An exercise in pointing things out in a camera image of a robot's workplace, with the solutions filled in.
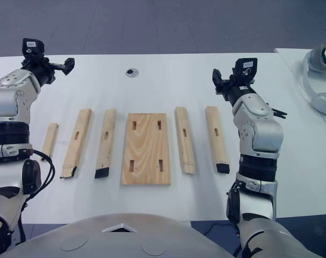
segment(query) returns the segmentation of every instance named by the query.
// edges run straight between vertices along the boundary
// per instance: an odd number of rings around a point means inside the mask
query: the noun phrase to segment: white label
[[[253,61],[246,62],[246,63],[243,63],[243,68],[253,67],[253,65],[254,65],[254,62]]]
[[[35,41],[27,41],[27,47],[36,47]]]

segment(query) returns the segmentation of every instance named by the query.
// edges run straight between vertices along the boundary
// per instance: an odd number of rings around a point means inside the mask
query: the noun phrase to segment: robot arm
[[[10,245],[26,202],[47,184],[47,180],[41,184],[39,163],[29,159],[38,154],[29,142],[31,104],[41,87],[55,80],[54,70],[67,75],[74,68],[72,58],[65,64],[49,63],[39,40],[23,39],[22,52],[22,67],[0,79],[0,167],[4,168],[0,173],[0,253]]]
[[[287,114],[271,108],[251,88],[256,58],[238,59],[232,70],[230,79],[222,80],[215,69],[212,80],[216,93],[233,107],[240,138],[239,171],[228,192],[226,215],[239,229],[243,257],[319,257],[275,222],[275,172],[283,131],[273,116]]]

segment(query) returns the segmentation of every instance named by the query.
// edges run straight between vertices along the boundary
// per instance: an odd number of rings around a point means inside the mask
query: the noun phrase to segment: table
[[[297,78],[298,84],[292,84],[291,87],[294,88],[293,94],[296,98],[299,98],[301,101],[304,99],[309,103],[309,109],[314,109],[311,105],[311,100],[309,96],[305,93],[302,88],[303,81],[303,59],[305,55],[311,51],[311,49],[295,49],[295,48],[277,48],[275,50],[281,58],[284,60],[286,65],[289,67],[291,72]],[[315,85],[317,88],[314,88],[316,92],[326,92],[326,77],[309,77],[311,86]],[[326,122],[326,114],[320,113]]]
[[[70,56],[49,56],[63,63]],[[23,223],[71,223],[107,213],[145,212],[177,220],[226,219],[226,192],[235,180],[239,139],[229,102],[215,95],[211,80],[217,68],[228,78],[238,58],[258,58],[253,85],[273,108],[288,113],[277,119],[284,129],[278,159],[278,217],[326,213],[326,124],[308,103],[297,98],[291,85],[297,81],[277,53],[74,55],[76,67],[65,77],[45,85],[31,113],[31,143],[40,150],[49,123],[59,123],[52,156],[57,175],[52,184],[29,202]],[[20,67],[22,57],[0,58],[0,77]],[[139,76],[129,78],[129,68]],[[217,106],[224,125],[230,174],[216,174],[208,140],[205,107]],[[185,175],[179,163],[174,109],[185,106],[196,149],[197,174]],[[93,115],[74,178],[59,179],[79,109]],[[104,110],[116,108],[115,145],[108,178],[94,179]],[[122,186],[126,118],[129,112],[165,112],[168,117],[170,186]],[[42,177],[48,164],[40,162]],[[9,169],[20,169],[10,165]]]

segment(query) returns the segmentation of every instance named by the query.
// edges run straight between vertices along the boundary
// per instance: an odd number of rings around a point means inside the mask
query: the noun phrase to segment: rectangular wooden panel
[[[187,109],[176,107],[176,130],[179,138],[180,162],[182,171],[186,174],[195,174],[194,150],[192,134],[189,129]]]
[[[115,135],[116,109],[108,109],[103,119],[100,148],[96,163],[95,178],[109,175]]]
[[[51,157],[53,146],[56,140],[56,133],[58,131],[58,124],[57,123],[50,123],[48,125],[46,138],[44,141],[44,145],[42,147],[42,152],[45,153],[48,157]]]
[[[75,128],[67,149],[60,178],[73,177],[83,150],[91,117],[91,109],[79,111]]]
[[[216,106],[207,106],[206,116],[215,169],[219,173],[228,174],[230,172],[229,159],[226,154],[222,123],[220,121],[218,108]]]
[[[122,184],[171,184],[165,113],[129,114]]]

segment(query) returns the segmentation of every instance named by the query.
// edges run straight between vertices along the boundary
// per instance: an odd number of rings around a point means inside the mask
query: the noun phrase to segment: vr headset
[[[303,87],[311,99],[311,104],[319,112],[326,114],[326,92],[317,93],[310,85],[309,71],[326,74],[325,48],[321,44],[310,51],[303,60]]]

